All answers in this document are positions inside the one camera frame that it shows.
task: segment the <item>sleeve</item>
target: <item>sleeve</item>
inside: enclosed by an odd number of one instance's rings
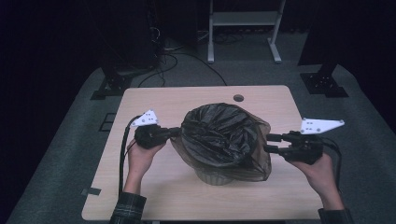
[[[110,224],[140,223],[145,203],[145,197],[138,194],[123,192],[117,201],[110,219]]]
[[[353,224],[352,215],[350,215],[349,209],[345,210],[324,210],[323,208],[318,210],[320,221],[323,224]]]

